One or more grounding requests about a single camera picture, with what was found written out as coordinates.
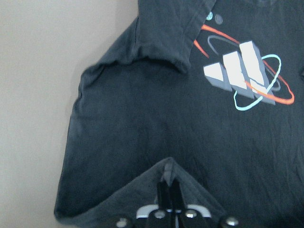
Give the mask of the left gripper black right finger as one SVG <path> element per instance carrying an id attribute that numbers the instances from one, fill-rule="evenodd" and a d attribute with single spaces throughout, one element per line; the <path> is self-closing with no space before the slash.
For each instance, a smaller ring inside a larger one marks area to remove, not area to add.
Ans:
<path id="1" fill-rule="evenodd" d="M 174 180 L 171 185 L 171 201 L 174 211 L 183 211 L 185 209 L 180 183 L 177 180 Z"/>

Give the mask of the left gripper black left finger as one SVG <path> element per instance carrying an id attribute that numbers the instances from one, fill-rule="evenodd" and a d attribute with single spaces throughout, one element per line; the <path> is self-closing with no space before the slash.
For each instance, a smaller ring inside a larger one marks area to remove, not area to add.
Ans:
<path id="1" fill-rule="evenodd" d="M 171 210 L 170 188 L 165 181 L 160 181 L 157 184 L 157 199 L 159 209 Z"/>

